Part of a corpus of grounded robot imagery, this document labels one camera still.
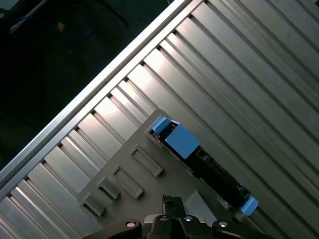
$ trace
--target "screw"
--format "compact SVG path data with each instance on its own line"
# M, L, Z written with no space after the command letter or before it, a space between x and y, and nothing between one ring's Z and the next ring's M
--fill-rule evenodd
M132 228L135 226L135 222L128 222L128 223L126 223L126 226L129 228Z
M193 218L192 218L191 216L186 216L184 219L185 219L186 221L188 221L188 222L190 222L191 220L193 220Z
M164 222L164 221L168 221L168 218L163 216L163 217L160 217L159 220Z
M228 224L226 222L220 222L219 225L222 227L222 228L225 228L228 226Z

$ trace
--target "rectangular slot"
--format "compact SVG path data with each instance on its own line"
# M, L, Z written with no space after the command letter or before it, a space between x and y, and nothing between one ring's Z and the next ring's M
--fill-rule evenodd
M116 166L112 171L114 177L132 197L137 199L144 191L122 168Z
M103 190L101 190L103 193L106 192L107 195L110 196L110 198L113 199L117 199L117 197L120 194L120 190L108 179L103 178L100 183L98 184L99 188L102 188Z
M99 187L99 190L108 197L108 199L110 199L111 201L113 201L113 197L103 188L103 187Z
M94 217L99 217L100 215L96 214L96 212L94 212L86 203L83 204L83 207L89 212L91 213Z
M136 146L131 155L133 159L139 162L148 172L150 172L154 177L160 175L163 168L160 167L147 153L145 153L139 146Z
M210 157L202 148L200 148L197 152L196 155L202 159L202 160L206 160L208 157Z

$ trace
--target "dark background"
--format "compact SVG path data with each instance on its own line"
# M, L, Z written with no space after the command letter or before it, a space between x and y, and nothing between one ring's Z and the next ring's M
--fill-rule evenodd
M28 19L9 35L27 12L19 4L0 19L0 169L168 6L167 0L49 0L33 16L50 26ZM64 34L90 28L86 37Z

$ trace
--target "blue clip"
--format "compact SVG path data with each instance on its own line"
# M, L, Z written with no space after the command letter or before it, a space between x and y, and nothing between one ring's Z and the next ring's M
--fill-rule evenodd
M184 159L199 146L199 141L182 125L178 125L165 141Z
M240 211L246 216L250 216L256 210L258 204L258 201L254 197L250 196Z
M166 118L166 117L162 117L159 118L157 121L154 122L153 126L152 126L152 130L154 131L154 133L156 135L160 134L167 126L169 126L171 123L171 121Z

